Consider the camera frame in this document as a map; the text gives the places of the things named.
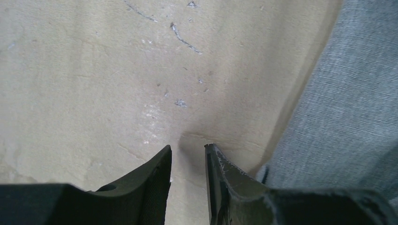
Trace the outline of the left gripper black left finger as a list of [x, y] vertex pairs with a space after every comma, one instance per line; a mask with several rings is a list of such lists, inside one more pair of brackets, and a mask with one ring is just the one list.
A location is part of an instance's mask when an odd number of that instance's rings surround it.
[[172, 150], [96, 191], [71, 184], [3, 184], [3, 225], [162, 225], [165, 223]]

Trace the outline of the grey cloth napkin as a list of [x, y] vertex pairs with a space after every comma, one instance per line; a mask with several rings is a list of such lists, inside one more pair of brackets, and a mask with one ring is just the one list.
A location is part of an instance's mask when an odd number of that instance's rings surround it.
[[292, 118], [256, 180], [359, 188], [398, 206], [398, 3], [346, 0]]

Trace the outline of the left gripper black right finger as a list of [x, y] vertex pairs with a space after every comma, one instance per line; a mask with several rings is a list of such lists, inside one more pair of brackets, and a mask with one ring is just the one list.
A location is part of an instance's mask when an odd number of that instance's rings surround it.
[[212, 225], [395, 225], [398, 216], [378, 193], [341, 188], [270, 188], [205, 146]]

